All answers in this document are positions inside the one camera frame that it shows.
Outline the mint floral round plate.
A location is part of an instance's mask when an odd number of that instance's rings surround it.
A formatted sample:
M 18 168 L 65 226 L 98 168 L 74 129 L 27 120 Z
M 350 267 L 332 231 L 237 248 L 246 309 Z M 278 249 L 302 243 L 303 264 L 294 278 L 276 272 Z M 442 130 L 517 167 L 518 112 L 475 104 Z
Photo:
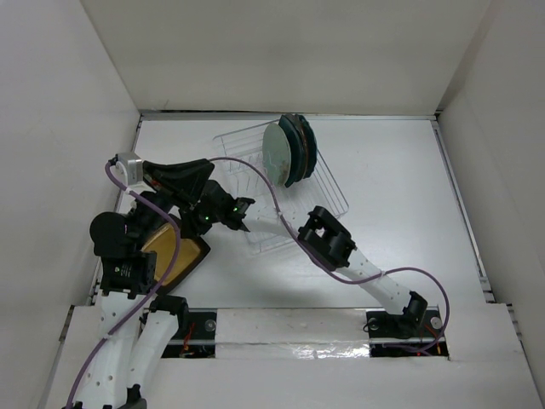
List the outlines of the mint floral round plate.
M 283 129 L 276 123 L 269 124 L 263 133 L 262 163 L 268 180 L 275 186 L 283 186 L 289 178 L 291 149 Z

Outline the teal square plate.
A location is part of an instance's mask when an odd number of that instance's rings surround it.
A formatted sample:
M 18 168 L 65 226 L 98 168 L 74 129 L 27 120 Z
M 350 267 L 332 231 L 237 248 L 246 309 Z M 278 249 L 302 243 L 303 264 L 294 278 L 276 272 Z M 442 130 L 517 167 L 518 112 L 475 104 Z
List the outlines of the teal square plate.
M 299 154 L 302 151 L 300 142 L 298 141 L 298 137 L 296 135 L 295 126 L 291 122 L 292 115 L 293 114 L 283 114 L 278 123 L 282 131 L 285 133 L 290 147 L 290 170 L 288 179 L 284 184 L 285 187 L 290 187 L 296 183 L 295 173 L 298 169 Z

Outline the scalloped teal round plate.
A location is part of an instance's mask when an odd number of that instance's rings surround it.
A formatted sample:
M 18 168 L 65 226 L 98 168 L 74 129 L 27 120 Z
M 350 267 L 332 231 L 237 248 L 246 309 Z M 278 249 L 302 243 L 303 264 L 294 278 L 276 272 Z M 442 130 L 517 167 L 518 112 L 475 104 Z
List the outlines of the scalloped teal round plate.
M 317 162 L 318 147 L 317 147 L 314 131 L 312 127 L 310 126 L 309 122 L 307 121 L 307 119 L 300 114 L 297 115 L 297 118 L 301 122 L 303 135 L 305 136 L 306 142 L 307 142 L 308 161 L 307 161 L 307 170 L 306 170 L 304 178 L 309 178 L 315 169 L 315 165 Z

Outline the smooth teal round plate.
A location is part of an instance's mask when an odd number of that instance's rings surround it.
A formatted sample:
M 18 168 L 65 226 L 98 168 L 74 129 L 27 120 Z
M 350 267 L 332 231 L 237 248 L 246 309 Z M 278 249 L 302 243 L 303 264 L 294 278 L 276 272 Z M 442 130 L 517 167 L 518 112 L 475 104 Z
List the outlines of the smooth teal round plate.
M 299 182 L 299 181 L 301 181 L 303 179 L 306 179 L 306 178 L 304 178 L 304 176 L 305 176 L 305 173 L 306 173 L 306 170 L 307 170 L 308 149 L 307 149 L 306 138 L 303 135 L 301 122 L 297 118 L 297 115 L 298 114 L 293 114 L 292 115 L 291 122 L 295 126 L 296 135 L 298 137 L 298 141 L 300 142 L 300 145 L 301 145 L 301 148 L 302 148 L 302 151 L 299 154 L 299 158 L 298 158 L 298 169 L 297 169 L 297 171 L 295 173 L 295 181 Z

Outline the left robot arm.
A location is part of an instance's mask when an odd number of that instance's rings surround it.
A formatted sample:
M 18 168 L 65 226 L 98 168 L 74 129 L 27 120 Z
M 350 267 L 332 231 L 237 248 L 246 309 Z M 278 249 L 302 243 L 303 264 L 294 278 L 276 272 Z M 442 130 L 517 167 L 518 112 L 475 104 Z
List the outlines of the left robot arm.
M 102 266 L 100 340 L 68 407 L 145 407 L 145 388 L 169 340 L 192 334 L 187 301 L 174 289 L 209 254 L 204 234 L 228 203 L 213 169 L 207 159 L 154 164 L 128 153 L 106 163 L 107 177 L 133 206 L 100 213 L 90 225 Z

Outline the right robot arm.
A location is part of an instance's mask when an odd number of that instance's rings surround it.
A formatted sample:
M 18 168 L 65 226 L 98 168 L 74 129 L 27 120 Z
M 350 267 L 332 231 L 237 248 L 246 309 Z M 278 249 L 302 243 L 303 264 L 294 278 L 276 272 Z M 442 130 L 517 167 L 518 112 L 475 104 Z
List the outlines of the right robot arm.
M 326 208 L 288 211 L 280 208 L 273 187 L 272 205 L 252 198 L 234 198 L 217 181 L 207 181 L 193 204 L 179 209 L 185 229 L 206 234 L 215 223 L 233 231 L 270 233 L 293 239 L 319 268 L 347 285 L 356 285 L 375 298 L 393 317 L 397 331 L 412 335 L 424 325 L 427 301 L 388 276 L 357 248 L 352 235 Z

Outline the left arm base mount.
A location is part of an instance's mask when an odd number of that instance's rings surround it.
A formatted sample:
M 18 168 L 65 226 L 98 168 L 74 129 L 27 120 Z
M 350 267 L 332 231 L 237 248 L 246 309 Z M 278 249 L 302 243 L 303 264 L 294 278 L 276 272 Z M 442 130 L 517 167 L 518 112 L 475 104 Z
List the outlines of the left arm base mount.
M 177 332 L 162 353 L 163 359 L 215 358 L 216 309 L 189 308 L 184 297 L 162 295 L 151 302 L 146 317 L 158 311 L 173 314 L 178 323 Z

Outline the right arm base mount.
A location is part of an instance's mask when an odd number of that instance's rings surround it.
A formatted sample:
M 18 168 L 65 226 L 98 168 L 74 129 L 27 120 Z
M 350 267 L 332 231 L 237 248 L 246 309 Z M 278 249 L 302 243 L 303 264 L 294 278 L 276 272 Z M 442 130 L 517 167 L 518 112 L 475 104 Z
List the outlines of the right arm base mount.
M 369 338 L 371 358 L 449 355 L 445 337 L 421 351 L 434 343 L 442 330 L 443 321 L 438 307 L 428 308 L 422 323 L 415 328 L 401 324 L 393 315 L 381 309 L 367 310 L 365 318 L 362 330 Z

